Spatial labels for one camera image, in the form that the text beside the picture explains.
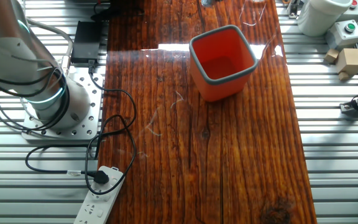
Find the mounting hole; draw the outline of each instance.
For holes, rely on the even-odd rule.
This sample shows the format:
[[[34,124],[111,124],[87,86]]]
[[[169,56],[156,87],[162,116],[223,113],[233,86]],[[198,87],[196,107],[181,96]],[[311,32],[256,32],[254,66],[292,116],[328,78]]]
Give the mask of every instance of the mounting hole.
[[[70,116],[71,116],[71,118],[73,118],[73,120],[80,121],[80,118],[78,117],[78,115],[76,113],[71,113]]]

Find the metal mounting plate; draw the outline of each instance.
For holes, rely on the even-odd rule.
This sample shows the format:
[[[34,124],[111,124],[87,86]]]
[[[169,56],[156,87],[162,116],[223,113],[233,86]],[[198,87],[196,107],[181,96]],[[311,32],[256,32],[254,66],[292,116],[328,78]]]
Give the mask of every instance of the metal mounting plate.
[[[93,75],[96,83],[100,86],[103,86],[103,77],[99,74]],[[98,132],[98,123],[102,99],[102,90],[97,88],[90,76],[87,73],[74,73],[70,74],[69,78],[83,85],[86,91],[89,94],[91,100],[91,105],[89,106],[89,111],[84,120],[82,120],[76,126],[70,129],[64,130],[51,130],[48,129],[46,132],[41,131],[32,131],[30,134],[22,133],[22,136],[26,140],[46,140],[46,139],[55,139],[55,140],[89,140],[95,137]],[[31,114],[35,114],[34,109],[31,107],[31,104],[27,104],[28,110]],[[41,126],[40,121],[35,120],[29,114],[25,114],[24,126],[29,128],[36,128]]]

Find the white cylinder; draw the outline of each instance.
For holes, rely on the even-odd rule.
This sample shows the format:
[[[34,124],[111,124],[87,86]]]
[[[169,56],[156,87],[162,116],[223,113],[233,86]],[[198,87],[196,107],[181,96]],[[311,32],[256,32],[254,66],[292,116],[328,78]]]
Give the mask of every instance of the white cylinder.
[[[309,0],[298,18],[298,27],[310,37],[324,35],[335,21],[346,12],[353,0]]]

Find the button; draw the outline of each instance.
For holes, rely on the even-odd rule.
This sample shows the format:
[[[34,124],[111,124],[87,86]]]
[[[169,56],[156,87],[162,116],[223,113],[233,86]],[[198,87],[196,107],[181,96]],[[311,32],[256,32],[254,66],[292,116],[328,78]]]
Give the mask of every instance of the button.
[[[106,194],[103,196],[103,200],[107,202],[111,198],[110,194]]]
[[[357,1],[356,0],[353,0],[351,6],[350,6],[350,9],[355,9],[357,7]]]
[[[348,33],[353,33],[355,29],[356,29],[356,26],[353,23],[349,23],[345,26],[345,30]]]
[[[102,215],[103,215],[103,210],[100,209],[96,215],[97,215],[99,218],[101,218]]]

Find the wooden table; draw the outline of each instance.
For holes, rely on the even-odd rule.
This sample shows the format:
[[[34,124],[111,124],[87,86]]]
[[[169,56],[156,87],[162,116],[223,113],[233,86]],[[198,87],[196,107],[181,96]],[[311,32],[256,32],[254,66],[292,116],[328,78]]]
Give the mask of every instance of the wooden table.
[[[106,87],[134,97],[139,153],[108,223],[316,223],[275,2],[199,1],[145,0],[145,16],[110,22]],[[207,103],[188,43],[227,24],[262,58],[242,93]],[[104,96],[104,118],[133,112]],[[99,165],[124,170],[131,152],[127,136],[106,138]]]

